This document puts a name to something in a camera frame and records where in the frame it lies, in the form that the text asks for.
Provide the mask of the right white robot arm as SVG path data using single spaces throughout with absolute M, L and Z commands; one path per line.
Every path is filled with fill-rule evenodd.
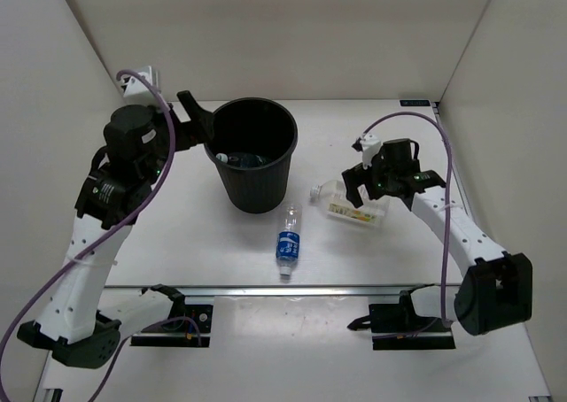
M 342 173 L 347 200 L 360 207 L 360 187 L 372 200 L 398 198 L 442 242 L 462 275 L 456 291 L 443 285 L 410 290 L 398 309 L 403 328 L 417 331 L 435 318 L 478 336 L 531 319 L 532 262 L 492 240 L 451 198 L 448 181 L 421 169 L 417 142 L 365 135 L 353 147 L 362 161 Z

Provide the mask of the green label water bottle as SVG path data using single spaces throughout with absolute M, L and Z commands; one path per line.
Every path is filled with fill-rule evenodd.
M 215 157 L 224 164 L 240 168 L 265 166 L 272 162 L 270 158 L 244 152 L 217 153 Z

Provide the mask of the large clear juice bottle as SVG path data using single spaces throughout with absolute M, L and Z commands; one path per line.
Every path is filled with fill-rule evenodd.
M 359 188 L 362 206 L 354 207 L 346 198 L 346 186 L 342 180 L 330 180 L 314 185 L 309 191 L 312 205 L 317 205 L 327 216 L 356 225 L 379 227 L 385 219 L 390 201 L 388 198 L 370 200 L 364 187 Z

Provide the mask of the blue label water bottle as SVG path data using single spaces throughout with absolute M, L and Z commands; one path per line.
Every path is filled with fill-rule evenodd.
M 280 279 L 288 282 L 299 260 L 302 205 L 282 205 L 277 218 L 276 264 Z

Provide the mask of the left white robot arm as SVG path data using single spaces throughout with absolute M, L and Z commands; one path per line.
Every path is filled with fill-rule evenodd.
M 187 121 L 140 104 L 113 112 L 75 203 L 63 276 L 39 317 L 19 326 L 21 342 L 67 367 L 100 368 L 130 336 L 158 325 L 176 331 L 186 321 L 182 293 L 163 284 L 115 307 L 98 307 L 118 251 L 165 179 L 168 158 L 214 137 L 213 114 L 189 91 L 177 98 Z

